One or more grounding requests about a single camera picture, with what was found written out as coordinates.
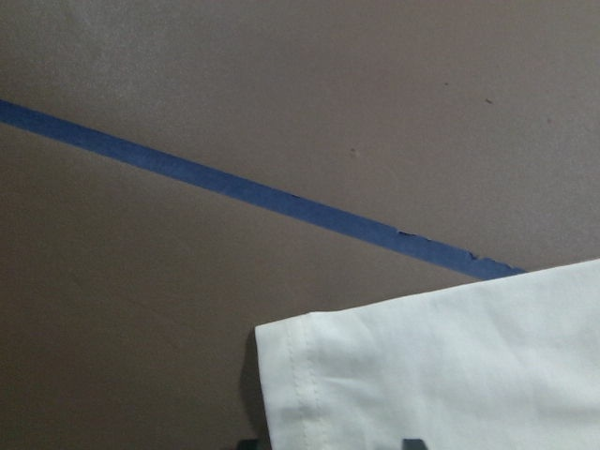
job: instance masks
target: blue tape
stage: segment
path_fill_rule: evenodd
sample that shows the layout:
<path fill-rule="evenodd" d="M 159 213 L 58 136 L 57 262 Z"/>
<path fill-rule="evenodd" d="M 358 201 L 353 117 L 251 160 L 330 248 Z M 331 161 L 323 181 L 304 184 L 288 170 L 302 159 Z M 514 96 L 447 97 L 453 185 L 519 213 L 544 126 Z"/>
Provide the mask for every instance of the blue tape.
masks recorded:
<path fill-rule="evenodd" d="M 375 220 L 303 199 L 2 99 L 0 121 L 472 277 L 492 279 L 524 272 L 489 258 L 477 258 L 462 248 L 401 232 Z"/>

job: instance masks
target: gray surface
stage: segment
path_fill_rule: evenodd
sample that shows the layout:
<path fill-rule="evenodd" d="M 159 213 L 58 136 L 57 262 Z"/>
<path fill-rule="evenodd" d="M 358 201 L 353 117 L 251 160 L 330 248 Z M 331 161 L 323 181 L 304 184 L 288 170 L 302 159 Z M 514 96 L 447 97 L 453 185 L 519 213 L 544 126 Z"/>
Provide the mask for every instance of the gray surface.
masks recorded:
<path fill-rule="evenodd" d="M 597 2 L 2 10 L 0 98 L 528 270 L 599 256 Z M 3 448 L 227 448 L 263 427 L 254 325 L 471 281 L 0 144 Z"/>

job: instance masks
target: white fabric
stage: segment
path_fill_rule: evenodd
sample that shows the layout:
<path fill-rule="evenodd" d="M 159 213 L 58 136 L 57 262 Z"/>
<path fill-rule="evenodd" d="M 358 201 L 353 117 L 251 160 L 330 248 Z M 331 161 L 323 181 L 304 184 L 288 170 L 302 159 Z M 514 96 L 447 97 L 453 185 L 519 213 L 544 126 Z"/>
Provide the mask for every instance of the white fabric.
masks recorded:
<path fill-rule="evenodd" d="M 600 449 L 600 260 L 259 326 L 274 450 Z"/>

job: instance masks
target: white cloth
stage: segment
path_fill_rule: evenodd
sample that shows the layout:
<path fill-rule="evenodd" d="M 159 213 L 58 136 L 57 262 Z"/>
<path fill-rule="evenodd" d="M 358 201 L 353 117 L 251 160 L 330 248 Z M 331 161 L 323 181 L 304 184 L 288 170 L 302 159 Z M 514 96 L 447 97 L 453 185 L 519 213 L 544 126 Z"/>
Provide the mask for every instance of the white cloth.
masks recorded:
<path fill-rule="evenodd" d="M 600 260 L 257 327 L 274 450 L 600 449 Z"/>

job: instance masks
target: painter's tape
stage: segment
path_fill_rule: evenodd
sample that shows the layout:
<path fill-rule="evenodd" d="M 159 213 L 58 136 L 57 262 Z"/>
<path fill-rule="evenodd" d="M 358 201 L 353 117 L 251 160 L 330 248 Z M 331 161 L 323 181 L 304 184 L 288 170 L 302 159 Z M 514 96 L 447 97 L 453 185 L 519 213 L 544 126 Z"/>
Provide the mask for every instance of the painter's tape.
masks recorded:
<path fill-rule="evenodd" d="M 491 279 L 524 272 L 489 258 L 477 258 L 462 248 L 401 232 L 375 220 L 303 199 L 2 99 L 0 121 L 472 277 Z"/>

